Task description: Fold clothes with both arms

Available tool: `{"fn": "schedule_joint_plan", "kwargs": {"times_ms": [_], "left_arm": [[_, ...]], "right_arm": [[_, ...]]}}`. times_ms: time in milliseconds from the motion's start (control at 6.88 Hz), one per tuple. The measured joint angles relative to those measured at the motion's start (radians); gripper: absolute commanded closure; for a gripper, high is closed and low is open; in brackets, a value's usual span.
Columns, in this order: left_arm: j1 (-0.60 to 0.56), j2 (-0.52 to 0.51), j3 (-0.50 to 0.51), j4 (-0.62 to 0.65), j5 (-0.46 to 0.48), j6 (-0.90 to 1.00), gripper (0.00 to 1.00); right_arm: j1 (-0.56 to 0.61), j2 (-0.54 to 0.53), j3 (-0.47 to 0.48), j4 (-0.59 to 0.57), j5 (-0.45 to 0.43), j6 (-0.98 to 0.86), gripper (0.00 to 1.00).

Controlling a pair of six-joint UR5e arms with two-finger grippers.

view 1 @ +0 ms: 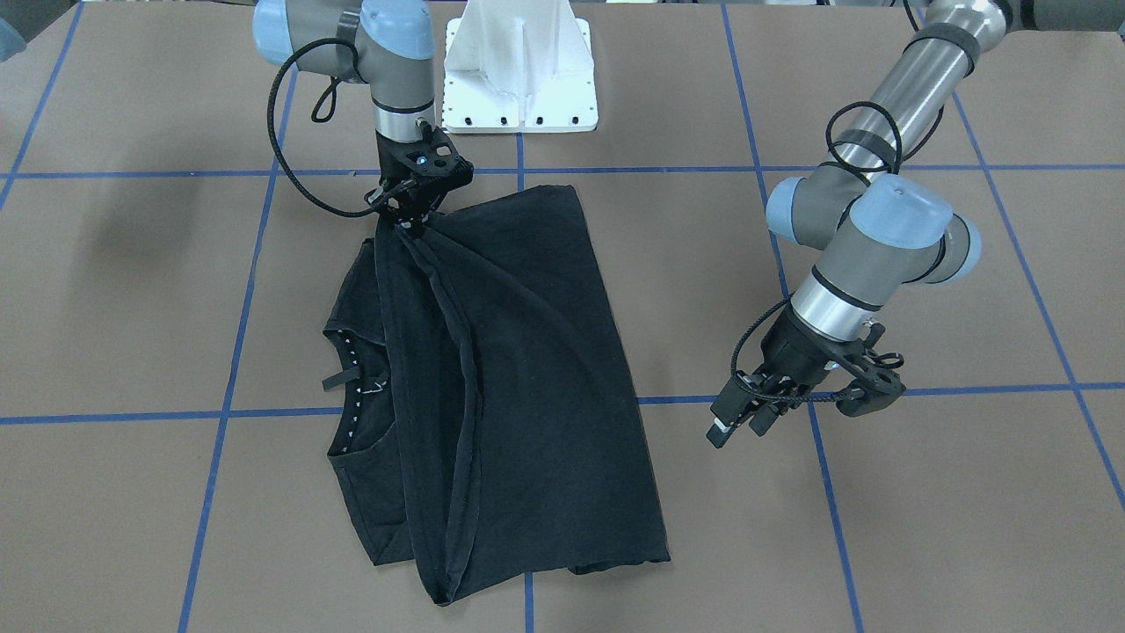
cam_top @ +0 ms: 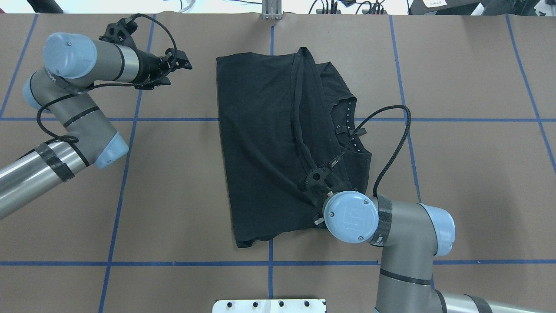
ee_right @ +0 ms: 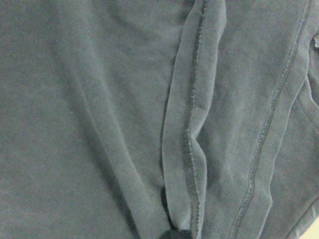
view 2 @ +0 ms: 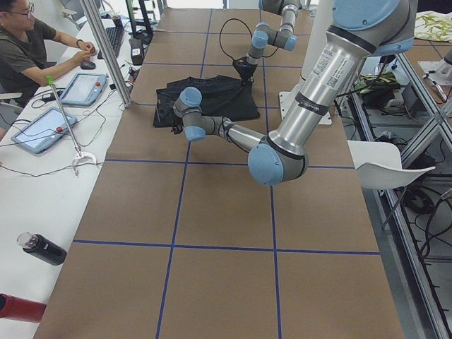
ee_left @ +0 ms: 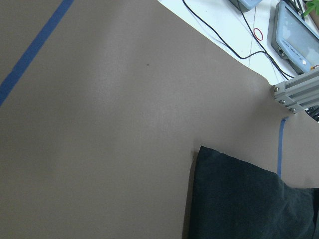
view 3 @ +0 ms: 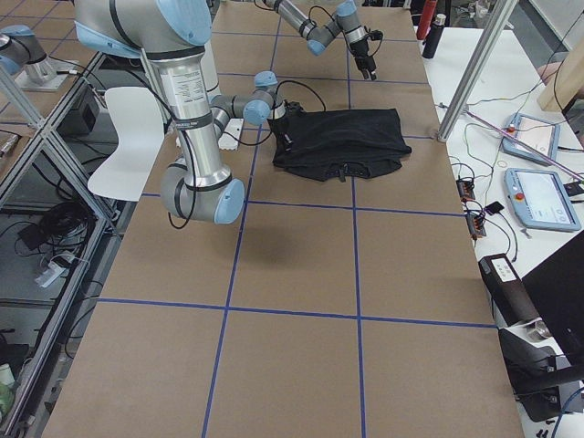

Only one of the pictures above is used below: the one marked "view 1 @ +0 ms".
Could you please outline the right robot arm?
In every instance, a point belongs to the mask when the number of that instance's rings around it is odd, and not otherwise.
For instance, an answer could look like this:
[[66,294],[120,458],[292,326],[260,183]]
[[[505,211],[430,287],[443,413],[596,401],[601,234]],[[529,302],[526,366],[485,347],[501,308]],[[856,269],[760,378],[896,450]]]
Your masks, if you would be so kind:
[[472,164],[439,128],[435,39],[423,1],[258,1],[252,29],[258,52],[278,67],[266,105],[266,133],[286,177],[276,103],[288,73],[328,76],[313,120],[335,112],[342,84],[364,84],[374,103],[379,186],[366,214],[422,230],[446,195],[472,180]]

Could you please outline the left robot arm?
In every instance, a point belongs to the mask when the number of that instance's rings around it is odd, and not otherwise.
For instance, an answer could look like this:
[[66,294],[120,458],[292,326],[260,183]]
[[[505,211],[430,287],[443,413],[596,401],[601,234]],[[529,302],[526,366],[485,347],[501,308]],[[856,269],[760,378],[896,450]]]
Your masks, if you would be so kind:
[[736,429],[765,435],[783,414],[816,400],[832,370],[849,383],[827,394],[848,417],[880,412],[904,394],[900,353],[881,355],[878,322],[903,284],[947,284],[982,251],[979,229],[932,189],[903,175],[943,119],[946,101],[1008,33],[1117,31],[1120,1],[933,1],[925,22],[867,100],[844,105],[854,120],[826,125],[827,156],[770,193],[765,219],[782,239],[819,257],[795,292],[766,313],[762,364],[738,367],[711,406],[706,437],[723,447]]

